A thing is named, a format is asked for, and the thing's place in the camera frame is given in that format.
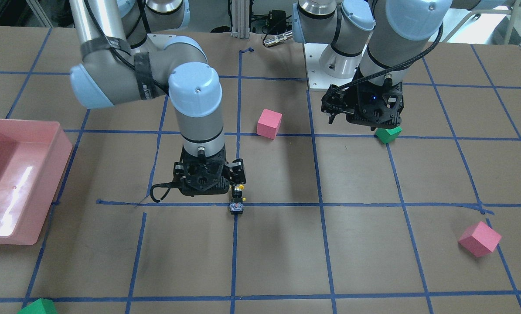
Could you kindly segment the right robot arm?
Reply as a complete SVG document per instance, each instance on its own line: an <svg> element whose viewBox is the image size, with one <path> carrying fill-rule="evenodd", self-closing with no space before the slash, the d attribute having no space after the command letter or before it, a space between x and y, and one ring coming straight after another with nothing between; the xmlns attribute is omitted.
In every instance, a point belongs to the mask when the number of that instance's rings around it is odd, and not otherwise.
<svg viewBox="0 0 521 314"><path fill-rule="evenodd" d="M222 87L216 70L192 38L177 36L157 47L148 36L162 28L184 27L186 0L71 0L81 42L82 63L70 80L87 109L165 95L175 109L183 138L173 180L150 187L183 195L242 198L244 161L226 160Z"/></svg>

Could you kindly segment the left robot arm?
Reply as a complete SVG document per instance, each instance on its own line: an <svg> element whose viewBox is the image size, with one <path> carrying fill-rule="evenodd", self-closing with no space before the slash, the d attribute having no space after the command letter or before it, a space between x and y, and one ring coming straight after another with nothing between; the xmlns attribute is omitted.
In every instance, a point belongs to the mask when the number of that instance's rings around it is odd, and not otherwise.
<svg viewBox="0 0 521 314"><path fill-rule="evenodd" d="M326 44L320 65L335 78L321 99L332 124L393 129L404 108L402 81L410 66L431 52L443 33L450 0L299 0L294 41Z"/></svg>

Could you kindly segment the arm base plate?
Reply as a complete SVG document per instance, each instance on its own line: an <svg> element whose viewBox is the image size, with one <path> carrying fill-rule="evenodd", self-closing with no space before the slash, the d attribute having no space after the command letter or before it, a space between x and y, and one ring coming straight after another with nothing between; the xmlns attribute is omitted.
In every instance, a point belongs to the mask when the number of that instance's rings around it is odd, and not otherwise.
<svg viewBox="0 0 521 314"><path fill-rule="evenodd" d="M155 47L161 50L169 40L177 36L176 34L147 34L147 37Z"/></svg>
<svg viewBox="0 0 521 314"><path fill-rule="evenodd" d="M305 64L311 91L326 91L331 84L340 86L352 81L366 50L357 56L343 56L330 44L304 44Z"/></svg>

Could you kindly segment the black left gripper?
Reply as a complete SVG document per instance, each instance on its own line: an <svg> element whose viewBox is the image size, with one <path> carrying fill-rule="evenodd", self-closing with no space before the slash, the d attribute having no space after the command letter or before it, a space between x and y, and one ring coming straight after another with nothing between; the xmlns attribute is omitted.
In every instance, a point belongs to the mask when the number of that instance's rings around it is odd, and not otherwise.
<svg viewBox="0 0 521 314"><path fill-rule="evenodd" d="M400 114L404 109L402 82L396 85L385 83L377 86L364 82L346 91L345 104L352 109L346 121L352 124L376 128L393 129L400 126ZM332 125L336 113L328 113L328 124Z"/></svg>

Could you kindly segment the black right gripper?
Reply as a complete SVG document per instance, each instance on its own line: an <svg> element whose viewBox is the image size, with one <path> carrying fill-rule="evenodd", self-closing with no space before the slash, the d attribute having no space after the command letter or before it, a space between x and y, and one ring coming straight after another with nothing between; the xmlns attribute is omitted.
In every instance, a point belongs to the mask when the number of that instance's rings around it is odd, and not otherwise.
<svg viewBox="0 0 521 314"><path fill-rule="evenodd" d="M174 164L174 188L183 195L220 195L230 185L246 183L244 160L226 161L226 148L210 157L196 157L182 149Z"/></svg>

